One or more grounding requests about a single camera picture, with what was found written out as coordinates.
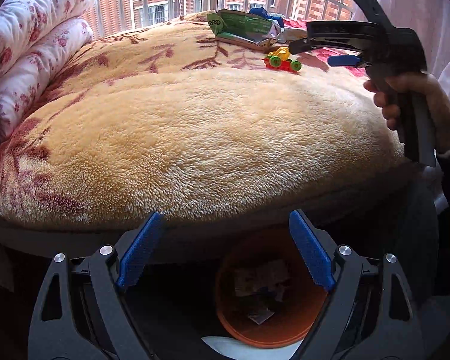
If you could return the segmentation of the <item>person's right hand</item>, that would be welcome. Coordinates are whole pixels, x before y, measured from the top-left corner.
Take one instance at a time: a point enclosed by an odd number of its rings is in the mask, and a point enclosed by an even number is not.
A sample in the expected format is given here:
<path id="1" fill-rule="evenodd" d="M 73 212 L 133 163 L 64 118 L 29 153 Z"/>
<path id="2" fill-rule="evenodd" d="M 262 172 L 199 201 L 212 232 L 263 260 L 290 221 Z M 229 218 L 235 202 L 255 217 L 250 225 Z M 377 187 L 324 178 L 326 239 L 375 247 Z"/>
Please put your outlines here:
<path id="1" fill-rule="evenodd" d="M 450 100 L 438 81 L 431 75 L 407 72 L 385 79 L 398 94 L 410 95 L 409 102 L 417 116 L 424 117 L 424 126 L 433 134 L 434 149 L 438 155 L 450 154 Z M 372 80 L 363 84 L 374 94 L 373 101 L 381 109 L 387 127 L 397 130 L 405 121 L 405 105 L 396 105 L 392 97 L 377 88 Z"/>

